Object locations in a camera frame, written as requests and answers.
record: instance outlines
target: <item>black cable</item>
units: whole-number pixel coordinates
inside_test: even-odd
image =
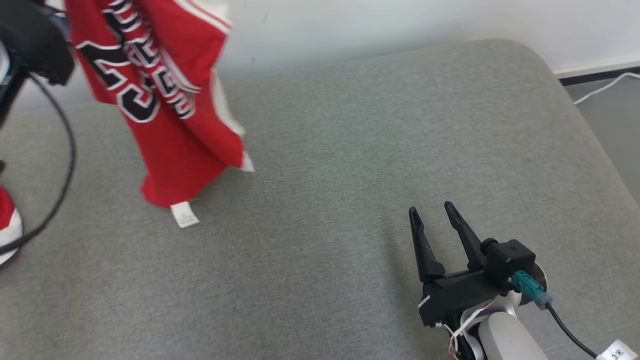
[[[60,120],[62,120],[62,124],[65,126],[65,130],[67,131],[67,137],[69,139],[69,147],[71,152],[71,160],[69,163],[69,170],[67,171],[67,178],[65,179],[65,184],[62,186],[62,191],[60,191],[60,195],[58,196],[58,200],[53,205],[53,208],[47,215],[47,217],[42,221],[38,227],[28,232],[26,235],[20,237],[19,239],[13,240],[12,242],[3,245],[0,247],[0,255],[6,254],[9,251],[13,251],[19,247],[22,247],[24,244],[29,242],[34,237],[38,236],[46,227],[49,225],[49,222],[53,217],[56,216],[58,210],[60,209],[60,205],[62,205],[62,201],[67,196],[67,190],[69,189],[69,185],[71,185],[71,179],[74,176],[74,170],[76,169],[76,139],[74,138],[74,133],[71,130],[71,125],[69,124],[69,119],[65,115],[65,112],[60,107],[60,104],[53,98],[51,93],[47,90],[44,85],[36,79],[33,74],[29,74],[29,77],[33,80],[33,82],[38,85],[42,93],[49,99],[49,102],[56,108],[58,115],[60,116]]]
[[[562,322],[562,320],[560,320],[560,316],[558,316],[558,314],[556,313],[556,310],[554,310],[554,307],[551,306],[551,304],[547,303],[547,309],[549,310],[549,313],[551,313],[551,316],[553,316],[554,319],[556,319],[556,322],[558,323],[558,326],[560,326],[560,329],[564,331],[564,333],[571,339],[571,341],[573,341],[576,345],[578,345],[579,348],[583,349],[584,352],[589,354],[589,356],[591,356],[592,358],[595,359],[596,357],[598,357],[596,353],[591,351],[591,349],[589,349],[588,347],[584,346],[584,344],[581,343],[578,339],[576,339],[575,336],[571,333],[571,331],[569,331],[569,329],[567,329],[566,326],[564,326],[564,323]]]

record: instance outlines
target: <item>black baseboard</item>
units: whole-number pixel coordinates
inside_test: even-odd
[[[582,84],[582,83],[590,83],[592,81],[598,81],[598,80],[614,79],[625,72],[633,72],[634,74],[638,74],[640,73],[640,67],[630,67],[628,69],[605,71],[605,72],[598,72],[596,74],[580,75],[580,76],[574,76],[572,78],[564,78],[564,79],[560,79],[560,84],[562,84],[563,86],[569,86],[569,85],[576,85],[576,84]]]

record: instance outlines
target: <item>white clothing tag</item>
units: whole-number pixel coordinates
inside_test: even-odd
[[[628,348],[622,341],[616,340],[611,344],[607,350],[598,357],[596,360],[634,360],[637,358],[637,354]]]
[[[171,205],[171,213],[173,214],[175,221],[178,223],[178,226],[181,229],[200,222],[198,218],[193,214],[191,205],[189,205],[188,201],[183,201],[178,204]]]

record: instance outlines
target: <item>white wall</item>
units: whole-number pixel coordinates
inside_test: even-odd
[[[203,3],[219,0],[200,0]],[[62,0],[50,1],[60,5]],[[559,74],[640,65],[635,0],[230,0],[234,31],[223,79],[387,54],[450,40],[501,37],[532,47]],[[40,107],[26,89],[16,110]],[[57,89],[87,100],[82,76]]]

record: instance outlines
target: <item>red and white cloth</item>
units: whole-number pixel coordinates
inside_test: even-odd
[[[0,186],[0,246],[6,245],[22,236],[22,219],[18,210],[15,209],[13,201]],[[18,251],[17,249],[0,255],[0,264]]]
[[[253,171],[214,66],[226,6],[197,0],[65,0],[71,41],[98,101],[116,104],[142,153],[145,198],[191,200],[227,167]]]

